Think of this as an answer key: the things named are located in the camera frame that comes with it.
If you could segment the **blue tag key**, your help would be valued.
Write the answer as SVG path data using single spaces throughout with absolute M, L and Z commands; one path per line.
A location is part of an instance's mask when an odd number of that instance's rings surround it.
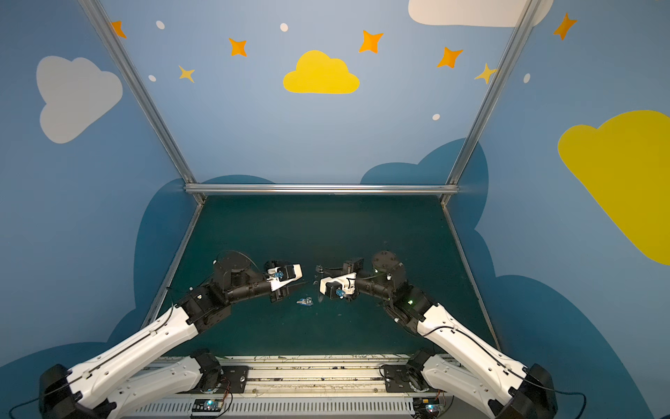
M 303 307 L 311 307 L 313 305 L 313 301 L 312 301 L 312 298 L 307 297 L 307 298 L 303 298 L 303 299 L 298 300 L 297 304 L 301 305 Z

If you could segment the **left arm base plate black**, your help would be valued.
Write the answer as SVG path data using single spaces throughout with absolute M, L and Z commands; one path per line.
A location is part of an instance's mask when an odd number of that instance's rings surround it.
M 250 368 L 244 365 L 223 365 L 202 374 L 192 391 L 195 394 L 242 394 Z

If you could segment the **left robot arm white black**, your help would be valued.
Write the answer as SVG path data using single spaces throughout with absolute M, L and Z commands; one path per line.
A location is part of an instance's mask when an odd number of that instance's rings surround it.
M 231 314 L 233 305 L 269 296 L 279 301 L 300 285 L 298 264 L 272 260 L 263 269 L 239 251 L 221 253 L 212 274 L 161 317 L 108 351 L 71 368 L 57 364 L 39 379 L 43 418 L 122 418 L 154 401 L 221 382 L 221 365 L 199 351 L 166 368 L 142 370 Z

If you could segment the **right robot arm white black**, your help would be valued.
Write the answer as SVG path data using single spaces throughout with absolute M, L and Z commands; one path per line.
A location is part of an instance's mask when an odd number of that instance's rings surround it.
M 408 282 L 405 265 L 394 253 L 376 253 L 372 265 L 371 272 L 365 271 L 359 258 L 340 268 L 319 266 L 319 291 L 331 300 L 355 300 L 361 294 L 379 299 L 398 325 L 429 340 L 457 362 L 452 365 L 422 350 L 408 360 L 410 375 L 488 418 L 557 415 L 560 392 L 545 368 L 525 366 L 466 328 L 443 305 Z

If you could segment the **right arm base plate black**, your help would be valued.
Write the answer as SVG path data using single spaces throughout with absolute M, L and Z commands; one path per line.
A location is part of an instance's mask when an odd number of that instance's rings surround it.
M 415 371 L 406 365 L 383 364 L 380 374 L 387 393 L 420 393 L 427 384 Z

